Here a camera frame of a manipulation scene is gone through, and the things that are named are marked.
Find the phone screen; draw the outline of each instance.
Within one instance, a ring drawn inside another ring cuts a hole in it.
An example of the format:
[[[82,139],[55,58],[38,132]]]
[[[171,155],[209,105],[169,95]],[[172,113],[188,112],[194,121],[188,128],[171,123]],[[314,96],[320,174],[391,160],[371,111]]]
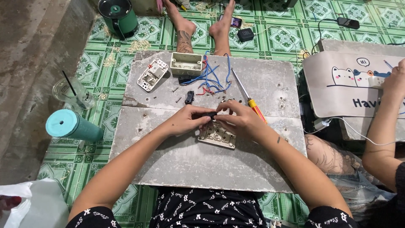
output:
[[[231,21],[230,21],[230,26],[231,27],[235,27],[235,28],[240,28],[242,26],[242,19],[240,18],[236,18],[236,17],[232,17]]]

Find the green tumbler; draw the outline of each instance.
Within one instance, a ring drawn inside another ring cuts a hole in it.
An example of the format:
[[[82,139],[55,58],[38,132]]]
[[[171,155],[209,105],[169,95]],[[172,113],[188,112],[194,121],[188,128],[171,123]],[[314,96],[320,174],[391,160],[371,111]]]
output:
[[[121,41],[132,37],[138,27],[138,19],[130,0],[100,0],[98,11],[108,29]]]
[[[89,142],[98,141],[104,135],[103,129],[69,109],[54,112],[48,118],[45,128],[48,134],[53,137],[72,138]]]

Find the patterned floor tile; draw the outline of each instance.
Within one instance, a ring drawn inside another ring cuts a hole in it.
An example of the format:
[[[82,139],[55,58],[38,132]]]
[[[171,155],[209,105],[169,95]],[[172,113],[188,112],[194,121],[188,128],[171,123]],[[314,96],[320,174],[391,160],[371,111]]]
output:
[[[196,25],[192,36],[194,51],[199,54],[215,49],[209,27],[221,15],[222,9],[198,9],[192,1],[191,9],[181,15]],[[229,43],[232,55],[242,58],[289,61],[293,64],[298,82],[302,69],[303,50],[311,51],[320,39],[318,22],[322,19],[348,17],[360,22],[360,29],[339,27],[335,22],[323,21],[320,32],[324,39],[368,43],[405,42],[405,3],[403,0],[372,0],[367,3],[351,0],[299,0],[293,8],[285,9],[279,0],[250,0],[246,6],[237,4],[234,15],[242,17],[245,27],[257,33],[253,40],[240,42],[237,29],[231,28]],[[38,179],[49,177],[58,181],[69,207],[86,183],[108,162],[135,53],[131,43],[147,40],[149,50],[176,50],[176,31],[167,15],[138,17],[138,30],[124,41],[106,32],[101,17],[97,18],[86,48],[80,58],[76,77],[96,99],[96,106],[88,111],[74,110],[83,118],[104,130],[98,142],[52,138]],[[130,185],[114,205],[113,211],[122,227],[146,228],[153,211],[157,190],[148,186]],[[302,226],[308,208],[296,194],[267,193],[260,200],[266,217],[287,220]]]

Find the tattooed ankle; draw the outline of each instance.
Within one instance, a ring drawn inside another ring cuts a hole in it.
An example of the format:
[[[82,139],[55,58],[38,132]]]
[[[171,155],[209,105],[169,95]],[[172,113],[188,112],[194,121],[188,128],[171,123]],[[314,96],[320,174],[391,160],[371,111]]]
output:
[[[194,53],[191,45],[191,36],[183,30],[177,31],[177,52]]]

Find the human hand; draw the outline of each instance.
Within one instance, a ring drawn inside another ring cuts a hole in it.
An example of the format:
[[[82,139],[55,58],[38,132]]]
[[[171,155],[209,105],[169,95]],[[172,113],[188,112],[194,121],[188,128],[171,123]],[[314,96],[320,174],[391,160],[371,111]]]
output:
[[[227,109],[229,109],[229,115],[216,115],[214,119],[232,134],[258,142],[263,136],[264,130],[268,128],[260,117],[250,107],[244,106],[236,100],[220,103],[217,112]]]
[[[200,117],[207,112],[215,112],[211,108],[203,108],[193,105],[186,105],[177,111],[172,117],[164,121],[157,129],[162,130],[167,136],[179,136],[196,127],[208,123],[209,116]]]
[[[392,69],[392,73],[382,84],[384,96],[402,101],[405,97],[405,59]]]

